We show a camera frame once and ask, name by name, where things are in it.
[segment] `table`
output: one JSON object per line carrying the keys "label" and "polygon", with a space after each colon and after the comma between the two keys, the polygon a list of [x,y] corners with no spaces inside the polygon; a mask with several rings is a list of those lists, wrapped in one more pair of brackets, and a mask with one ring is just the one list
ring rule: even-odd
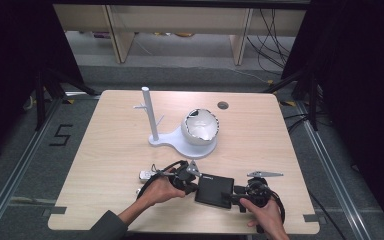
{"label": "table", "polygon": [[[256,170],[282,172],[267,178],[286,208],[289,234],[316,234],[318,222],[305,222],[314,215],[276,97],[256,93],[152,91],[151,98],[160,133],[174,131],[195,108],[210,110],[220,121],[217,147],[196,160],[202,173],[232,177],[246,185],[246,174]],[[109,209],[119,213],[136,199],[143,184],[139,171],[164,168],[182,157],[168,146],[148,143],[151,129],[146,113],[134,106],[143,103],[141,91],[105,91],[95,109],[56,208],[48,225],[54,230],[88,230]],[[226,102],[228,108],[218,108]],[[246,223],[250,213],[210,207],[194,202],[194,193],[184,199],[157,204],[130,225],[132,232],[254,234]]]}

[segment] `black fabric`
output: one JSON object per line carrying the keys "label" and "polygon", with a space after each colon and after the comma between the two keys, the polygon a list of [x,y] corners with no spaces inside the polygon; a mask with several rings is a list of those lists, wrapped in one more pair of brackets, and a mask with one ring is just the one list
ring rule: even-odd
{"label": "black fabric", "polygon": [[127,232],[127,225],[111,211],[107,211],[81,240],[118,240]]}
{"label": "black fabric", "polygon": [[231,194],[233,192],[233,183],[233,178],[203,174],[199,178],[195,201],[230,209],[232,203],[223,198],[222,193]]}

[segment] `sleeve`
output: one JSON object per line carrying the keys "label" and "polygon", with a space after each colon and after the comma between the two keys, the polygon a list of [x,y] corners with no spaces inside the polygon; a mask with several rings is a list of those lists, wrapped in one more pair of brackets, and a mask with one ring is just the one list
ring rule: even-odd
{"label": "sleeve", "polygon": [[81,240],[119,240],[127,232],[127,225],[111,211],[107,211]]}

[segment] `floor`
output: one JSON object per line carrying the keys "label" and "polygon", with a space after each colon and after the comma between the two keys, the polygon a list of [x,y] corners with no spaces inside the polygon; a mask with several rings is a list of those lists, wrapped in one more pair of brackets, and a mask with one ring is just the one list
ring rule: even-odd
{"label": "floor", "polygon": [[[259,49],[260,40],[264,41],[264,38],[258,39],[256,36],[250,36],[240,66],[233,62],[228,36],[196,34],[192,37],[179,37],[171,33],[138,33],[127,61],[123,64],[115,62],[109,39],[95,38],[90,32],[67,32],[66,36],[84,74],[85,82],[97,87],[124,81],[117,79],[120,76],[117,74],[111,75],[115,77],[109,80],[107,76],[112,71],[141,69],[142,72],[137,73],[139,75],[146,74],[146,68],[143,67],[149,67],[169,69],[159,75],[150,73],[151,75],[147,76],[155,77],[156,80],[164,78],[164,74],[167,74],[170,75],[169,78],[174,78],[174,81],[178,79],[184,83],[190,82],[193,79],[188,78],[189,72],[198,69],[202,74],[218,71],[220,74],[226,74],[226,79],[234,74],[237,78],[248,77],[263,89],[269,86],[270,78],[275,81],[280,78],[282,68],[279,65],[283,64],[283,56],[277,52],[279,45],[274,44],[271,39],[267,41],[267,45],[274,51],[265,52],[278,63],[259,57],[251,42]],[[291,49],[294,42],[291,37],[278,40],[285,49]],[[276,93],[285,117],[306,113],[305,103],[297,103],[290,97],[292,88],[293,84]],[[10,194],[10,202],[0,216],[0,239],[73,239],[81,235],[78,231],[49,230],[47,211],[55,203],[71,165],[70,159],[74,157],[76,146],[81,142],[81,134],[76,136],[75,133],[84,132],[96,103],[95,99],[77,101],[77,105],[62,104],[55,112],[54,118],[58,119],[58,122],[50,123],[50,130],[43,137],[35,136],[31,128],[35,124],[34,109],[26,111],[15,124],[8,139],[2,143],[5,151],[0,155],[0,193],[8,185],[7,180],[11,179],[12,170],[19,167],[17,164],[25,154],[30,139],[41,137],[43,142],[33,149],[33,161],[28,163],[19,182],[14,183],[16,185]],[[347,155],[346,147],[342,145],[328,116],[318,116],[318,132],[312,131],[307,122],[292,128],[297,121],[299,117],[286,118],[285,124],[291,127],[290,136],[297,158],[309,192],[314,195],[312,200],[319,216],[321,231],[315,236],[293,235],[291,238],[384,239],[383,212],[365,185],[364,179],[351,167],[352,159]],[[55,141],[53,134],[61,123],[67,122],[75,123],[75,127],[69,130],[73,135],[70,141],[74,144],[59,148],[57,153],[48,146]],[[58,159],[58,162],[43,159]],[[259,235],[252,238],[263,239]]]}

